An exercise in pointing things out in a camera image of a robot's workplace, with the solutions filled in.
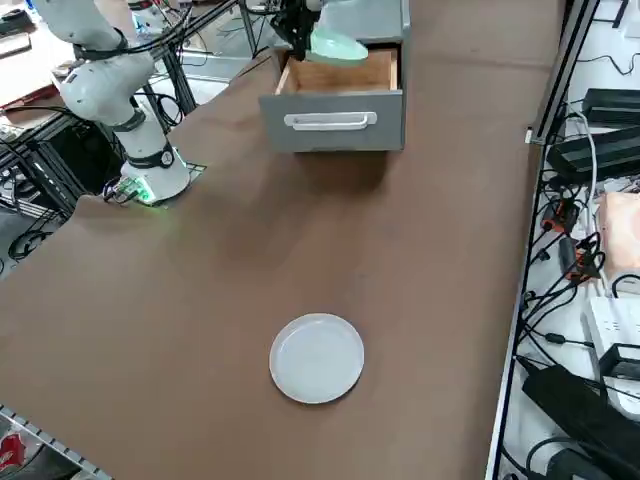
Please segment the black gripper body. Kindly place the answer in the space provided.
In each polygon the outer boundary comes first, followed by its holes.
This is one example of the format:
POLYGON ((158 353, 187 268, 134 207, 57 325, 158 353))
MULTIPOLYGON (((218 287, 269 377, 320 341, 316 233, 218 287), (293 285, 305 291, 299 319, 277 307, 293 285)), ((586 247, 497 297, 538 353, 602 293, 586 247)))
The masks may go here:
POLYGON ((286 25, 314 24, 320 18, 320 0, 283 0, 280 2, 278 20, 286 25))

